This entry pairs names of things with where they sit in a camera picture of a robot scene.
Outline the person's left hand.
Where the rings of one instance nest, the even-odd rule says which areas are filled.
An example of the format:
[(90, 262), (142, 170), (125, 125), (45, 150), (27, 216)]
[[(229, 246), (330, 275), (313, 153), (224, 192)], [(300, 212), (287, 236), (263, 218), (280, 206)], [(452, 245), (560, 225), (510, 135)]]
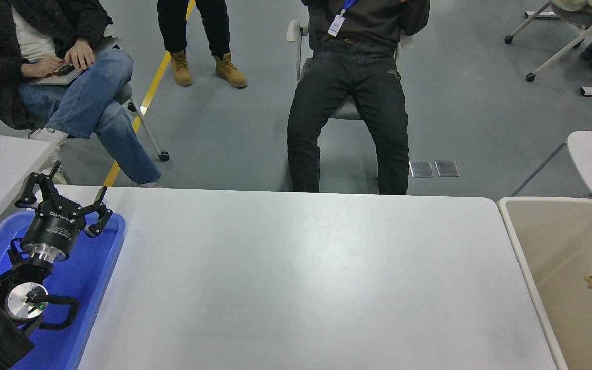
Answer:
[(90, 66), (96, 61), (91, 45), (85, 38), (77, 38), (73, 46), (68, 50), (64, 57), (66, 65), (72, 65), (78, 70), (88, 70)]

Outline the person's right hand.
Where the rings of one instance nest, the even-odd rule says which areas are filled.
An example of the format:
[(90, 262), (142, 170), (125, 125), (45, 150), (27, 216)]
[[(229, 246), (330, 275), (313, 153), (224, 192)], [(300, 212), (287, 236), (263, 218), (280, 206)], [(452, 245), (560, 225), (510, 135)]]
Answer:
[(53, 75), (64, 64), (64, 59), (55, 55), (47, 55), (35, 63), (21, 65), (21, 75), (25, 78), (43, 78)]

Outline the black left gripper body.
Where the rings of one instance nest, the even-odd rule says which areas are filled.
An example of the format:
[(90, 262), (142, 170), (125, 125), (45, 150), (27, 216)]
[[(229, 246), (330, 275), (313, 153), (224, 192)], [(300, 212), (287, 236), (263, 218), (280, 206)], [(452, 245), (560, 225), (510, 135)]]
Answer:
[(33, 246), (47, 245), (61, 254), (71, 254), (80, 231), (85, 228), (85, 216), (75, 215), (79, 209), (80, 204), (67, 198), (40, 202), (21, 241), (24, 253), (31, 254)]

